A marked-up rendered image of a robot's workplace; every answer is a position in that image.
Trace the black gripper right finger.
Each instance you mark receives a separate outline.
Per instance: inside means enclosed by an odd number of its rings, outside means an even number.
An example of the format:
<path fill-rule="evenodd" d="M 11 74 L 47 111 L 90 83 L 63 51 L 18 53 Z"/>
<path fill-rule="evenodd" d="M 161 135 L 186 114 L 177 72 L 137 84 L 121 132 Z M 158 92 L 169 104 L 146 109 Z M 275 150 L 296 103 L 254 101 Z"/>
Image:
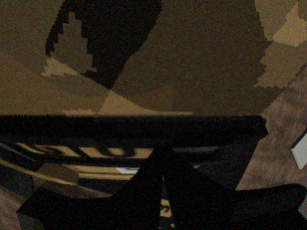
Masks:
<path fill-rule="evenodd" d="M 303 184 L 229 190 L 207 178 L 170 147 L 162 147 L 162 178 L 176 230 L 227 230 L 295 208 L 306 198 Z"/>

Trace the white paper label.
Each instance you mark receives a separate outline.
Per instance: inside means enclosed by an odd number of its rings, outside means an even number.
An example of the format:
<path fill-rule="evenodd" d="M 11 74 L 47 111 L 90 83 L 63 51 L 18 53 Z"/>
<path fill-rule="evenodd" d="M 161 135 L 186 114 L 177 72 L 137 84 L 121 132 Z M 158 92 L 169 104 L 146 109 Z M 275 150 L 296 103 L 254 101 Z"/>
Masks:
<path fill-rule="evenodd" d="M 137 174 L 140 167 L 115 167 L 122 174 Z"/>

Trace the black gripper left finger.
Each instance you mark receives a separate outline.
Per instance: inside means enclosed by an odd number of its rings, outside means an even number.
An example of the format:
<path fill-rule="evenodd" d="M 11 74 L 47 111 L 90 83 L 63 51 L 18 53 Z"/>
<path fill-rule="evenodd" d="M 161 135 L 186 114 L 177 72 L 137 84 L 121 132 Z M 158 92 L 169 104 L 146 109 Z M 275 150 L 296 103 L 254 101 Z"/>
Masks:
<path fill-rule="evenodd" d="M 109 198 L 46 198 L 35 214 L 46 230 L 158 230 L 162 149 L 154 147 L 130 182 Z"/>

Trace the tan a-frame board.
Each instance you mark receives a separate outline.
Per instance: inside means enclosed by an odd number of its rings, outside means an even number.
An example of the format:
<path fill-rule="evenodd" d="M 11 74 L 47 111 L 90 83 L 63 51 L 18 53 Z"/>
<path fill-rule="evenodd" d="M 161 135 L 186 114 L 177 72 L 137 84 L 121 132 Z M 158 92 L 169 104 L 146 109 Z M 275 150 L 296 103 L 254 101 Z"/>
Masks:
<path fill-rule="evenodd" d="M 306 66 L 307 0 L 0 0 L 0 163 L 68 184 L 145 164 L 19 142 L 222 164 Z"/>

